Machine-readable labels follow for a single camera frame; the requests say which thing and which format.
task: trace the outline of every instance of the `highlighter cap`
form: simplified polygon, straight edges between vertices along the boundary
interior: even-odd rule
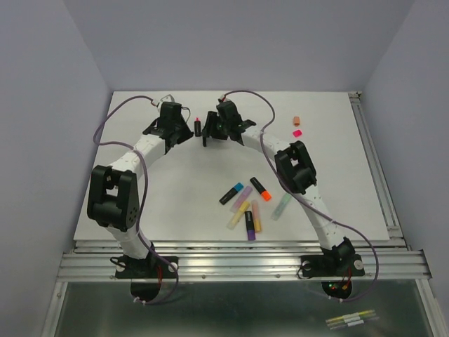
[[[268,191],[264,191],[260,193],[260,195],[262,195],[262,198],[264,198],[265,201],[269,201],[272,198],[272,196],[270,195],[270,193],[268,193]]]
[[[243,184],[242,184],[242,183],[237,183],[237,184],[234,186],[234,189],[235,189],[237,192],[240,192],[240,191],[243,189]]]
[[[249,206],[250,206],[250,202],[244,201],[239,208],[239,213],[245,213],[245,211],[248,209]]]

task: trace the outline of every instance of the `marker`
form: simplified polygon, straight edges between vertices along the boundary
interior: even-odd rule
[[[251,211],[245,212],[246,232],[248,233],[248,241],[255,240],[253,213]]]
[[[281,199],[281,201],[279,202],[278,206],[276,206],[276,208],[274,209],[273,213],[272,213],[272,219],[274,221],[278,220],[279,217],[281,216],[283,210],[285,209],[285,207],[287,206],[288,202],[292,199],[292,196],[290,195],[290,193],[285,193]]]
[[[197,117],[194,122],[195,137],[201,137],[201,121]]]
[[[239,207],[243,204],[243,202],[248,198],[248,196],[253,191],[251,186],[246,186],[243,192],[240,194],[240,197],[234,202],[234,205],[231,207],[231,212],[236,213]]]
[[[262,184],[260,183],[260,181],[256,179],[256,177],[252,177],[250,179],[250,182],[253,184],[254,188],[260,193],[260,195],[262,195],[262,198],[264,198],[265,201],[269,201],[272,198],[270,193],[268,193],[268,191],[265,189],[265,187],[262,186]]]
[[[237,223],[239,223],[241,216],[245,213],[249,206],[250,203],[248,201],[244,201],[242,203],[240,208],[237,210],[237,213],[234,214],[230,222],[227,224],[227,227],[230,230],[233,230],[237,226]]]
[[[234,195],[240,192],[243,188],[243,184],[237,183],[232,189],[230,189],[219,201],[221,205],[226,204],[229,200],[232,199]]]
[[[261,232],[262,224],[260,223],[259,203],[257,202],[257,200],[252,200],[251,209],[253,210],[255,232],[256,233]]]

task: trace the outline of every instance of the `white board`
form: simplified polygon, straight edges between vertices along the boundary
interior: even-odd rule
[[[209,110],[215,110],[222,91],[174,92],[115,92],[110,110],[133,95],[162,98],[171,93],[175,100],[189,107],[191,130],[196,117],[204,126]],[[307,146],[317,170],[318,187],[331,215],[339,221],[362,231],[371,240],[388,240],[368,162],[347,93],[262,93],[276,109],[276,121],[267,132],[288,142],[301,140]],[[271,118],[268,106],[259,98],[238,93],[229,96],[243,117],[252,119],[262,127]],[[301,118],[303,135],[294,138],[293,117]],[[102,141],[121,140],[131,145],[157,117],[155,107],[148,100],[134,100],[123,106],[107,123]],[[95,165],[107,166],[126,152],[119,146],[101,147]],[[311,227],[301,206],[292,200],[278,221],[270,215],[283,190],[264,157],[254,150],[230,140],[208,140],[203,147],[202,138],[176,145],[164,158],[149,169],[149,195],[142,216],[142,230],[150,240],[182,241],[246,241],[244,219],[234,230],[226,224],[232,217],[229,211],[236,198],[225,206],[218,200],[237,182],[249,185],[251,177],[257,179],[272,194],[264,201],[253,191],[249,200],[260,203],[262,232],[257,240],[315,241]],[[139,181],[140,196],[143,178]],[[112,236],[86,215],[86,198],[76,228],[75,240],[112,239]],[[353,240],[361,241],[357,234],[344,230]]]

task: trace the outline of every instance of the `white wall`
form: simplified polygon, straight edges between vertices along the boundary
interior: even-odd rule
[[[449,321],[449,2],[417,0],[363,93],[404,235]]]
[[[0,4],[0,335],[40,336],[109,89],[60,0]]]
[[[113,89],[361,89],[412,0],[65,0]]]

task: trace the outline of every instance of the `black mounting plate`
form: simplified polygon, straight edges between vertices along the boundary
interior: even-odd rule
[[[179,258],[177,256],[164,256],[163,258],[165,258],[171,263],[176,263],[176,265],[179,261]],[[163,279],[176,278],[175,273],[168,270],[168,266],[159,259],[155,259],[155,264],[153,268],[142,266],[131,266],[130,268],[126,268],[121,272],[116,270],[115,277],[117,279],[157,279],[158,278],[157,267],[161,267]]]
[[[348,276],[348,268],[351,268],[352,277],[365,275],[363,264],[361,264],[361,269],[357,269],[354,265],[356,261],[362,263],[362,258],[358,254],[352,255],[346,263],[342,263],[338,267],[333,267],[334,265],[329,263],[330,260],[325,255],[304,255],[300,256],[300,259],[304,278]]]

